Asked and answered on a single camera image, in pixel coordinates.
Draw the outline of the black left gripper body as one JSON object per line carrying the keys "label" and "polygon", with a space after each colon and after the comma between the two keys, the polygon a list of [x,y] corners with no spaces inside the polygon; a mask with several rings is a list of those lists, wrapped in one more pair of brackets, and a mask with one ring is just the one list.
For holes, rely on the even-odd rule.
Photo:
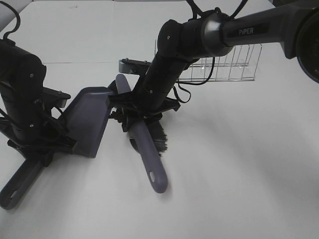
{"label": "black left gripper body", "polygon": [[6,122],[6,136],[9,141],[8,146],[17,150],[24,158],[25,162],[39,161],[43,166],[48,166],[53,155],[57,152],[73,154],[76,140],[67,136],[67,119],[62,110],[58,119],[44,114],[45,121],[40,129],[40,134],[32,142],[22,141],[14,133],[14,127],[10,121]]}

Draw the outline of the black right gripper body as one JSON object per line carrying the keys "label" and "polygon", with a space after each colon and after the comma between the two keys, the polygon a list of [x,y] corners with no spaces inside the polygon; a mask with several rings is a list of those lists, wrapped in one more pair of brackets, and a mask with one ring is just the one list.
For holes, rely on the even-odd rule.
{"label": "black right gripper body", "polygon": [[177,111],[180,108],[180,103],[176,99],[161,98],[159,95],[143,97],[134,92],[112,95],[108,97],[108,100],[109,107],[122,111],[121,116],[115,119],[122,124],[123,131],[128,131],[140,120],[150,124],[160,120],[164,112]]}

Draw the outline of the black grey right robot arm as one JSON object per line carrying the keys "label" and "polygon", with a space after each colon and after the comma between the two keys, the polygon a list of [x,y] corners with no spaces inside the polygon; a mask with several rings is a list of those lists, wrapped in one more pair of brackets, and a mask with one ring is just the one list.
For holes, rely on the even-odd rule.
{"label": "black grey right robot arm", "polygon": [[110,118],[123,131],[138,120],[154,122],[168,110],[178,110],[181,99],[168,97],[184,70],[201,58],[227,55],[237,45],[279,43],[288,59],[297,58],[302,70],[319,79],[319,3],[298,0],[244,17],[219,8],[202,12],[189,1],[193,17],[185,23],[167,21],[158,34],[152,62],[124,60],[139,79],[131,92],[109,97]]}

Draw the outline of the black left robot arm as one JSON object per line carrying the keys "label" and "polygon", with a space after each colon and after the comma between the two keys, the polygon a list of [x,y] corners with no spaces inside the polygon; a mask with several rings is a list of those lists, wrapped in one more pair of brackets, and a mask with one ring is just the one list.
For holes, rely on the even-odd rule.
{"label": "black left robot arm", "polygon": [[47,166],[56,152],[73,154],[76,140],[68,136],[65,115],[61,111],[71,98],[67,93],[43,85],[46,66],[34,54],[11,40],[0,41],[0,96],[5,110],[0,131],[8,138],[8,146],[25,158],[43,157]]}

